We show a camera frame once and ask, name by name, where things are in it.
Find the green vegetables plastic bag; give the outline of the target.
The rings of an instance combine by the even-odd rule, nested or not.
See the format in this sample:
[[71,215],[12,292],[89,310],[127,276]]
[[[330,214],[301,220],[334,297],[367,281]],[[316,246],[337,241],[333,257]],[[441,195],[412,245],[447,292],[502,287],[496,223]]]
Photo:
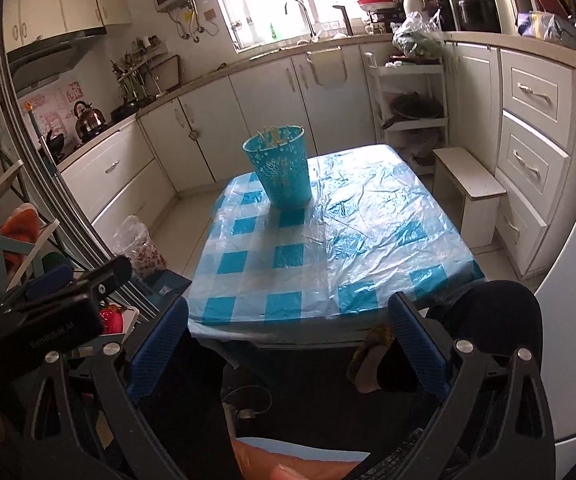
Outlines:
[[443,54],[441,32],[440,12],[424,18],[420,12],[414,11],[395,29],[392,44],[406,58],[438,60]]

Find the floral plastic bag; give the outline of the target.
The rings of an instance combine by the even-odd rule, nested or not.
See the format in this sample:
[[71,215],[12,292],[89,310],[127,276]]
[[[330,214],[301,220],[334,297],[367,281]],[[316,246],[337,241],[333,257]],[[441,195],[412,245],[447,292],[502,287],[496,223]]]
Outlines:
[[166,259],[154,246],[145,223],[131,214],[126,217],[111,239],[111,249],[131,261],[133,271],[139,278],[149,278],[166,270]]

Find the white upper cabinets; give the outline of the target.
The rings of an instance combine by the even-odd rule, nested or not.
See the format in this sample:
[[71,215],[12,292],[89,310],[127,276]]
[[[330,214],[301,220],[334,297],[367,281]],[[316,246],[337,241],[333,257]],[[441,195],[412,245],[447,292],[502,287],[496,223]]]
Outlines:
[[131,21],[128,0],[3,0],[7,52],[70,32]]

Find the blue white checkered tablecloth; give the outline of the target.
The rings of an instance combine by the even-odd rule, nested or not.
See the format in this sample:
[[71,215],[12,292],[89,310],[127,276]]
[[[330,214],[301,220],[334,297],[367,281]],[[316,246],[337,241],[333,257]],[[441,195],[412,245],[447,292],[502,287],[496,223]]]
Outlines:
[[387,145],[314,157],[312,198],[278,210],[254,174],[213,209],[187,299],[198,337],[261,346],[347,344],[402,292],[418,308],[483,280],[474,255]]

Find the range hood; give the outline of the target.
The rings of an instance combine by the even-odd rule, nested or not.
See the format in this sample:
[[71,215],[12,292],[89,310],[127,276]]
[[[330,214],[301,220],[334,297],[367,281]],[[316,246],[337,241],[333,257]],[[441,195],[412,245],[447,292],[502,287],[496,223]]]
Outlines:
[[88,51],[107,35],[104,26],[67,32],[36,40],[7,53],[15,92],[40,88],[44,82],[67,73],[82,61]]

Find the white drawer cabinet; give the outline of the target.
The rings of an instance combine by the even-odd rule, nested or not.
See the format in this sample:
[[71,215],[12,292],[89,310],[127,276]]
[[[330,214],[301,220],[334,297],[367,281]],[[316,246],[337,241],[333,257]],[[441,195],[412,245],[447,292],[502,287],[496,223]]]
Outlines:
[[493,232],[518,278],[544,275],[576,221],[576,51],[492,32],[443,38],[448,142],[504,188]]

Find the black wok on stove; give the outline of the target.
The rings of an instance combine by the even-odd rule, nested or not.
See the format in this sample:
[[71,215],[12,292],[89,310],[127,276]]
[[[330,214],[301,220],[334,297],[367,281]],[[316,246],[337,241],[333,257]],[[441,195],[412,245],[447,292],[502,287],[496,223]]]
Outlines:
[[64,159],[64,135],[61,132],[54,133],[53,130],[49,130],[43,136],[40,155],[43,160],[51,157],[55,164],[61,162]]

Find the white lower kitchen cabinets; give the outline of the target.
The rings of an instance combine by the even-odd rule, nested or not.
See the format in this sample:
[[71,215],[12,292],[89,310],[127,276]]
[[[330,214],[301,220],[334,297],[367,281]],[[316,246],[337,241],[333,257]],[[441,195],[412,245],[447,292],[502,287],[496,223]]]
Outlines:
[[85,218],[109,243],[129,216],[154,228],[182,194],[249,171],[245,140],[295,125],[310,156],[376,141],[357,44],[282,56],[146,110],[62,164]]

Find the white storage shelf rack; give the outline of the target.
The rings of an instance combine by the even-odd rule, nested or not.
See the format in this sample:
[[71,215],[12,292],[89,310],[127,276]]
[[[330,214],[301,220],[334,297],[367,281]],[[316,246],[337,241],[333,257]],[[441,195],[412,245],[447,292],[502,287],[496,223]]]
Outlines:
[[448,142],[444,68],[430,60],[381,58],[364,53],[376,141],[393,148],[415,174],[434,170],[434,154]]

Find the teal perforated utensil holder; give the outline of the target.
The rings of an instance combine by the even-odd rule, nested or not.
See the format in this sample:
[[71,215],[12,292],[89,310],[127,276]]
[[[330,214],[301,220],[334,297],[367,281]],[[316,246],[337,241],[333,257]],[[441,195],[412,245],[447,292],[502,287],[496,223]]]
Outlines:
[[242,144],[268,199],[280,210],[301,208],[312,198],[305,131],[301,126],[290,127],[291,139],[285,145],[280,140],[280,127],[270,127],[274,148],[266,145],[268,128]]

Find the white small stool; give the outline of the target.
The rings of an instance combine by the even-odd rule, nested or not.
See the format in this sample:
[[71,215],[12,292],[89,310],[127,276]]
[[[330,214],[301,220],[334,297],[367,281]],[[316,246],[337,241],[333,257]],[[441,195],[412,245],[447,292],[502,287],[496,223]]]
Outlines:
[[491,245],[506,190],[464,148],[437,148],[433,155],[433,196],[470,249]]

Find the metal kettle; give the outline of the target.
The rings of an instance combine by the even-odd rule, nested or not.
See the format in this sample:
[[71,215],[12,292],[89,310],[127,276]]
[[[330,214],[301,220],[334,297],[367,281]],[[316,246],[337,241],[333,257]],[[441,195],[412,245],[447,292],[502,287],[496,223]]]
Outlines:
[[84,101],[76,101],[73,107],[75,114],[75,131],[80,141],[85,143],[105,129],[106,120],[98,108]]

